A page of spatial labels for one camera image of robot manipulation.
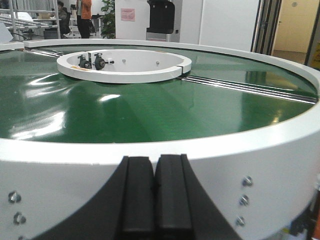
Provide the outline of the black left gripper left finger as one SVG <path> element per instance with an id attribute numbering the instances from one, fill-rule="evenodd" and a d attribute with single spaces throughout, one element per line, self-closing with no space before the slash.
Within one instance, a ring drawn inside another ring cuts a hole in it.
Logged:
<path id="1" fill-rule="evenodd" d="M 149 158 L 125 156 L 84 206 L 35 239 L 149 239 L 155 230 L 153 186 Z"/>

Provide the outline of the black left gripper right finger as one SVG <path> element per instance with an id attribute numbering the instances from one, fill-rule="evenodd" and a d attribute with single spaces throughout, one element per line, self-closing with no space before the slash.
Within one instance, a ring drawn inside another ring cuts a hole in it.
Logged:
<path id="1" fill-rule="evenodd" d="M 155 181 L 156 239 L 240 239 L 200 184 L 185 154 L 161 155 Z"/>

